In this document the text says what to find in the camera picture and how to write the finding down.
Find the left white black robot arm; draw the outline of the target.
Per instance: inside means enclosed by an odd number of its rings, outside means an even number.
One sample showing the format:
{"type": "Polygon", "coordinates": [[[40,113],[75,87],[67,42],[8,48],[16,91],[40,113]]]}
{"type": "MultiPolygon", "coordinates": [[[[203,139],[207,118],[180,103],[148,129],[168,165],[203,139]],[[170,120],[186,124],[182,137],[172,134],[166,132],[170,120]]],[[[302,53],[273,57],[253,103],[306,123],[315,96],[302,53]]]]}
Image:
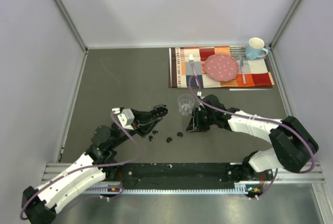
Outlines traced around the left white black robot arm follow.
{"type": "Polygon", "coordinates": [[[113,108],[110,126],[95,129],[90,147],[67,169],[38,187],[29,186],[22,194],[20,219],[30,223],[52,223],[57,215],[76,197],[91,186],[117,177],[115,148],[127,140],[140,149],[134,140],[142,138],[168,114],[165,104],[150,111],[131,108],[113,108]]]}

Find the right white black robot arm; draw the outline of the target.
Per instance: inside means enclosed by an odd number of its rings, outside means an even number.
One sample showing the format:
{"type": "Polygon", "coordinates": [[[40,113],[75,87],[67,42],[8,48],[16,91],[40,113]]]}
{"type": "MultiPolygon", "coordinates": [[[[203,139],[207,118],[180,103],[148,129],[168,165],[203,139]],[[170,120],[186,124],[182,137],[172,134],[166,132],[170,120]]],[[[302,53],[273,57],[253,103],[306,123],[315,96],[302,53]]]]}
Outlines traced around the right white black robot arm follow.
{"type": "Polygon", "coordinates": [[[238,108],[225,108],[211,94],[199,100],[193,109],[188,132],[207,132],[215,125],[230,132],[248,134],[265,140],[272,148],[254,151],[243,160],[243,174],[255,180],[263,171],[283,168],[301,173],[305,164],[313,159],[319,146],[302,123],[293,116],[285,119],[267,119],[251,115],[238,108]]]}

